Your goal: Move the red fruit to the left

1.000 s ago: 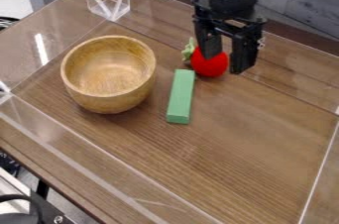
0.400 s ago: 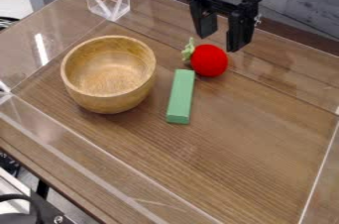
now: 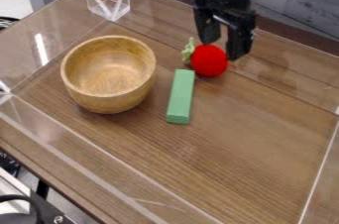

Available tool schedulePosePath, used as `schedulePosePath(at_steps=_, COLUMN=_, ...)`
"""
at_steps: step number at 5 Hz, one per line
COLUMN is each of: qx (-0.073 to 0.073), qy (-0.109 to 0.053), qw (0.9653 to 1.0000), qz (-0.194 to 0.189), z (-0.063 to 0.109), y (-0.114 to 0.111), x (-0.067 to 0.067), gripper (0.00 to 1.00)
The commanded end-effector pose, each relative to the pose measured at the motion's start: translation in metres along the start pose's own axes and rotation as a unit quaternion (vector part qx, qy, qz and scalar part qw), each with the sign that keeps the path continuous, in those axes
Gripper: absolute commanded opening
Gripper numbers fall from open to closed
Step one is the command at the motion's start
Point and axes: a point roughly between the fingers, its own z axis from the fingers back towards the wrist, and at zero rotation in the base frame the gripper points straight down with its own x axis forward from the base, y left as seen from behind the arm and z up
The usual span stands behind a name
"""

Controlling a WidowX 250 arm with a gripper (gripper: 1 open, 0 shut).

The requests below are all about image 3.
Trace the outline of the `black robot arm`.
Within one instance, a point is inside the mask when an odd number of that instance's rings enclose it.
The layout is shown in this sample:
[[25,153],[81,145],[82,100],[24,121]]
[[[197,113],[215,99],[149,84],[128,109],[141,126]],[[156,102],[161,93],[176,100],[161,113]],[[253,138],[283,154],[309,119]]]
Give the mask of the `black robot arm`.
[[237,60],[252,49],[255,40],[255,9],[252,0],[193,0],[193,16],[200,42],[209,45],[227,27],[225,52]]

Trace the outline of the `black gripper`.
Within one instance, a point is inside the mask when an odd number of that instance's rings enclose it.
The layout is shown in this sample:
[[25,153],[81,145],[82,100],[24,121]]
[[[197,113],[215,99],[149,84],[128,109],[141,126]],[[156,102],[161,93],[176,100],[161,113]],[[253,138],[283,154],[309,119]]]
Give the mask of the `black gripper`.
[[220,24],[228,25],[227,52],[229,60],[247,55],[255,39],[252,0],[193,0],[199,38],[204,45],[221,37]]

